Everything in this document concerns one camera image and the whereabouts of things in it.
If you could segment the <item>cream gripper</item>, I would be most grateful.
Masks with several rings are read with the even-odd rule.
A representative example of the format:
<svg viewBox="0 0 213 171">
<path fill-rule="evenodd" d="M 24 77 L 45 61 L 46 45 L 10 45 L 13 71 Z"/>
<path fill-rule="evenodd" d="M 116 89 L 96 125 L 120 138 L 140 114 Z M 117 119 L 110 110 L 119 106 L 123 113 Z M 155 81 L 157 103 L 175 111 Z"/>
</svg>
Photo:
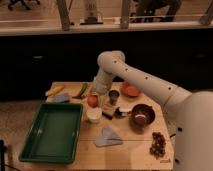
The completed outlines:
<svg viewBox="0 0 213 171">
<path fill-rule="evenodd" d="M 99 107 L 102 108 L 107 100 L 107 97 L 105 95 L 101 95 L 100 93 L 98 93 L 94 90 L 91 90 L 90 94 L 96 95 L 98 97 Z"/>
</svg>

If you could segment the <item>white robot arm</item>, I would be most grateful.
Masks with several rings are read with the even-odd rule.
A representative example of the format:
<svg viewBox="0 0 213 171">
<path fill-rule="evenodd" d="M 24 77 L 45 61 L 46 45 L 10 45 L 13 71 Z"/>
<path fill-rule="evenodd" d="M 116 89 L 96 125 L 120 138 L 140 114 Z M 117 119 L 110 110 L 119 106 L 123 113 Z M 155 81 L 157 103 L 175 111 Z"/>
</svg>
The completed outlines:
<svg viewBox="0 0 213 171">
<path fill-rule="evenodd" d="M 122 51 L 105 51 L 93 90 L 106 94 L 118 76 L 137 87 L 177 118 L 173 171 L 213 171 L 213 92 L 192 93 L 125 63 Z"/>
</svg>

